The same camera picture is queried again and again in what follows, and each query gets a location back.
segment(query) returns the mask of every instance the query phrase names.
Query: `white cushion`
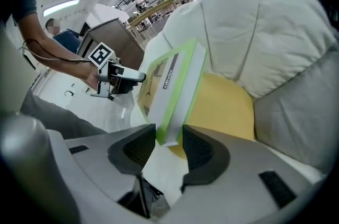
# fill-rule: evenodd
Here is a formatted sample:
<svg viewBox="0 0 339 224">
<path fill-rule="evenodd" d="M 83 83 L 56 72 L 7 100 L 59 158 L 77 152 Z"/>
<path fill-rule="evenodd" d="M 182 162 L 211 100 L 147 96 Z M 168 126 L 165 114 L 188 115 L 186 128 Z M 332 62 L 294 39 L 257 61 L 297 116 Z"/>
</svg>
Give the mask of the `white cushion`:
<svg viewBox="0 0 339 224">
<path fill-rule="evenodd" d="M 260 0 L 238 84 L 255 99 L 317 61 L 335 38 L 317 0 Z"/>
<path fill-rule="evenodd" d="M 148 44 L 142 67 L 191 38 L 209 52 L 207 72 L 237 82 L 254 99 L 305 70 L 335 42 L 317 0 L 200 0 L 173 12 Z"/>
</svg>

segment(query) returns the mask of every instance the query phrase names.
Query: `green book cover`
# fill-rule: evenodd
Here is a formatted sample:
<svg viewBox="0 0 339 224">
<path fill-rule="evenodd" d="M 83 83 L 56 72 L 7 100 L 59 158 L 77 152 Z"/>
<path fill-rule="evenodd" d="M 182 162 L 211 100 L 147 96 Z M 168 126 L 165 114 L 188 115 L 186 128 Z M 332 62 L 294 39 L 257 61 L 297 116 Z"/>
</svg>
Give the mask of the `green book cover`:
<svg viewBox="0 0 339 224">
<path fill-rule="evenodd" d="M 180 138 L 205 57 L 206 50 L 191 39 L 150 64 L 137 103 L 147 122 L 156 125 L 161 145 L 175 145 Z"/>
</svg>

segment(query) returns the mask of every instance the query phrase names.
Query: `black slot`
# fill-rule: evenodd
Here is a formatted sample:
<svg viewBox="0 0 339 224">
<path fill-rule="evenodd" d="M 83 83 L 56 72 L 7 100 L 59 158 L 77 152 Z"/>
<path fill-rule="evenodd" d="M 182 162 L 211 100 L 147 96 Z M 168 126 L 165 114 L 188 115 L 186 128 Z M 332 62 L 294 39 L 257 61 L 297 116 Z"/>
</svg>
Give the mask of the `black slot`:
<svg viewBox="0 0 339 224">
<path fill-rule="evenodd" d="M 279 177 L 275 171 L 266 171 L 259 174 L 260 179 L 274 198 L 279 208 L 283 208 L 296 198 L 296 195 Z"/>
<path fill-rule="evenodd" d="M 81 55 L 82 57 L 86 56 L 86 54 L 87 54 L 90 46 L 92 45 L 92 43 L 93 43 L 93 39 L 91 39 L 90 42 L 88 43 L 88 45 L 86 46 L 84 53 Z"/>
<path fill-rule="evenodd" d="M 77 154 L 77 153 L 80 153 L 81 151 L 84 151 L 84 150 L 88 150 L 88 146 L 80 145 L 80 146 L 76 146 L 76 147 L 73 147 L 73 148 L 69 148 L 70 154 Z"/>
</svg>

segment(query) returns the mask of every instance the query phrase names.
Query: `yellow cushion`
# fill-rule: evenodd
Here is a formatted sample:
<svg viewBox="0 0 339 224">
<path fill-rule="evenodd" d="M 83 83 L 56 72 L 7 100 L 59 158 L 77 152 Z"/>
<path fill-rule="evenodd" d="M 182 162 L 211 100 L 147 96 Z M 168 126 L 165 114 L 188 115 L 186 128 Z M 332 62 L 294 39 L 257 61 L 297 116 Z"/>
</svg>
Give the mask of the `yellow cushion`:
<svg viewBox="0 0 339 224">
<path fill-rule="evenodd" d="M 253 100 L 233 81 L 204 73 L 185 124 L 254 140 Z M 178 157 L 186 158 L 181 143 L 169 149 Z"/>
</svg>

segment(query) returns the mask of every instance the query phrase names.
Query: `blue shirt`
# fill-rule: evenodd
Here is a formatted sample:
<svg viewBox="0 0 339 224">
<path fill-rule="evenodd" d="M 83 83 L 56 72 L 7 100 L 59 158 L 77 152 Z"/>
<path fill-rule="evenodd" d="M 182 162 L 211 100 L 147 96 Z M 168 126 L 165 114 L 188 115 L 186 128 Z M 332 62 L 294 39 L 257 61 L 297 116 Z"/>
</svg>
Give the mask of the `blue shirt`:
<svg viewBox="0 0 339 224">
<path fill-rule="evenodd" d="M 58 41 L 67 50 L 76 53 L 81 41 L 79 40 L 79 34 L 71 29 L 67 29 L 53 38 Z"/>
</svg>

